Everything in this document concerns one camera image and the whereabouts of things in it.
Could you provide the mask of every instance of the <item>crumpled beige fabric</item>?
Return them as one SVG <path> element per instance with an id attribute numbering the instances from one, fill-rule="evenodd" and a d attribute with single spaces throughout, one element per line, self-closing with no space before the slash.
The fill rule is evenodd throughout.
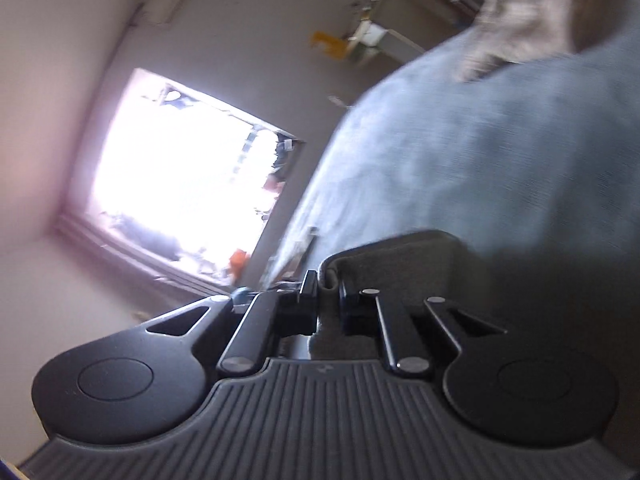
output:
<path id="1" fill-rule="evenodd" d="M 599 0 L 485 0 L 455 77 L 472 81 L 505 62 L 566 56 L 589 41 Z"/>

